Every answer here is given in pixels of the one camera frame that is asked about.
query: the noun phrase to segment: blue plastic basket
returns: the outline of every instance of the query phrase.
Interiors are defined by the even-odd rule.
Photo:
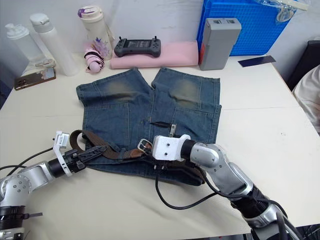
[[[277,14],[275,7],[254,0],[204,0],[196,37],[198,48],[201,48],[206,18],[237,18],[242,30],[230,55],[263,55],[289,22],[276,23]]]

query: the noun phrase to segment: table surface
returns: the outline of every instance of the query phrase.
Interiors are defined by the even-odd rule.
[[[284,207],[295,226],[318,224],[320,138],[272,64],[241,67],[238,61],[248,58],[230,57],[223,70],[172,69],[220,78],[222,111],[216,143],[265,195]],[[55,80],[11,92],[0,111],[1,166],[18,164],[49,148],[57,130],[81,129],[84,108],[76,86],[126,71],[106,65],[102,72],[89,74],[82,56],[75,59],[82,67],[78,75],[66,77],[57,68]],[[150,84],[159,69],[139,70]],[[53,158],[49,152],[30,164]],[[160,183],[160,190],[177,206],[210,193],[206,185],[167,182]],[[173,240],[250,231],[240,213],[220,196],[188,210],[173,210],[160,201],[153,179],[92,169],[35,191],[27,212],[43,212],[24,222],[33,240]]]

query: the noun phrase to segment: denim shorts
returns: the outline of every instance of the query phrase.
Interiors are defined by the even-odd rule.
[[[83,129],[103,138],[117,152],[136,149],[141,139],[151,143],[169,128],[151,123],[176,124],[177,136],[188,134],[205,144],[216,141],[220,105],[220,80],[161,68],[151,86],[137,68],[76,88],[84,106]],[[142,156],[132,159],[90,161],[88,167],[113,173],[155,177],[154,165]],[[198,186],[202,180],[189,172],[164,170],[162,180]]]

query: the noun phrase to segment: water bottle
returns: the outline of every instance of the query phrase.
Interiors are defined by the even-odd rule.
[[[78,10],[78,16],[87,30],[88,39],[104,60],[112,57],[109,28],[105,23],[104,14],[98,6],[85,6]]]
[[[45,55],[32,39],[30,32],[26,27],[22,26],[21,24],[14,25],[9,23],[5,25],[5,28],[8,31],[6,36],[13,40],[13,42],[23,52],[31,64],[36,65],[46,60]]]
[[[79,72],[79,68],[48,16],[43,13],[35,13],[30,16],[30,21],[64,74],[66,76],[76,75]]]

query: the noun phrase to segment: gray battery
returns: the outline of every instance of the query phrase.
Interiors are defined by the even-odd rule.
[[[199,54],[200,69],[223,69],[240,31],[241,23],[236,18],[207,18]]]

